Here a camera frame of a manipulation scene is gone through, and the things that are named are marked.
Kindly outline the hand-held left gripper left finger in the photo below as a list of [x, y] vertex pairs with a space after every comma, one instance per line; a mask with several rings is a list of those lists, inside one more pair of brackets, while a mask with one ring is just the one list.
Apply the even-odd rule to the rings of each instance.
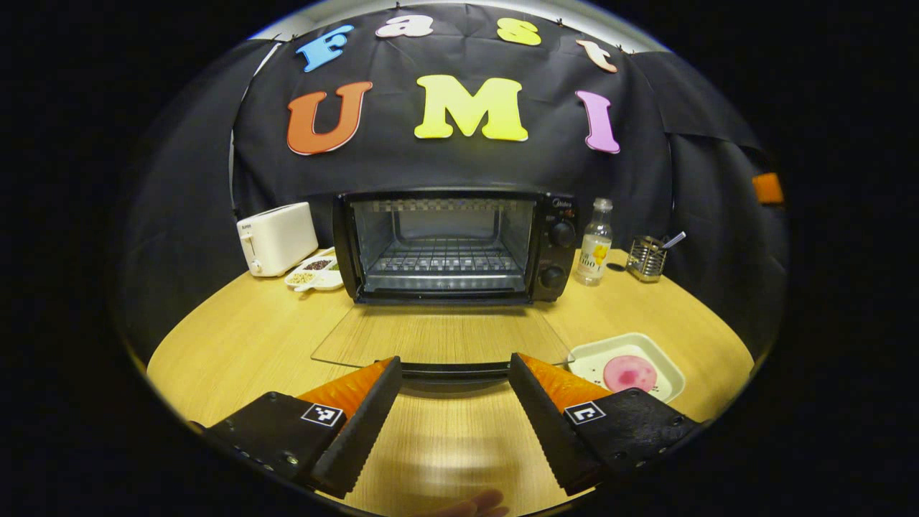
[[309, 390], [269, 391], [205, 429], [205, 439], [307, 490], [353, 490], [403, 380], [398, 356]]

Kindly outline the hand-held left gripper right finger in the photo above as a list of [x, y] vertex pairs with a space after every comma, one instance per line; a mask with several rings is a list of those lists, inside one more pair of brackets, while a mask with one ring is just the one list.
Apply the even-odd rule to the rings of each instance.
[[611, 392], [521, 353], [509, 360], [508, 380], [569, 496], [636, 477], [703, 428], [637, 387]]

